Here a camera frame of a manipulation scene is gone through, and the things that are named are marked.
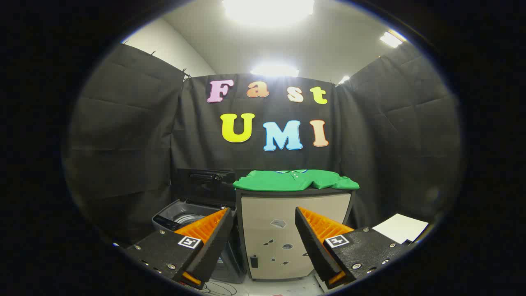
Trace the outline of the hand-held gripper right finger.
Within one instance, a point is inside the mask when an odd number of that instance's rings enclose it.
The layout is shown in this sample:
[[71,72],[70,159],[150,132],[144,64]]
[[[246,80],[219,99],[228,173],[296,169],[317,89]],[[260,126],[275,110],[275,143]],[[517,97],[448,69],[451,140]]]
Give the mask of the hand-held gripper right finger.
[[295,208],[295,226],[310,261],[326,287],[347,285],[368,277],[409,251],[371,227],[352,229],[321,214]]

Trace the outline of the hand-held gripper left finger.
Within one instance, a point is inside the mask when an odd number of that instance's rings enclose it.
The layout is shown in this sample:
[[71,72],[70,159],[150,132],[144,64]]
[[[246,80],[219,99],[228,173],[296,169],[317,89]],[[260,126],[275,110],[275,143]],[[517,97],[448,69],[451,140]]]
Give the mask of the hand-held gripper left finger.
[[224,208],[177,230],[159,229],[124,248],[134,264],[174,283],[203,289],[212,277],[233,226]]

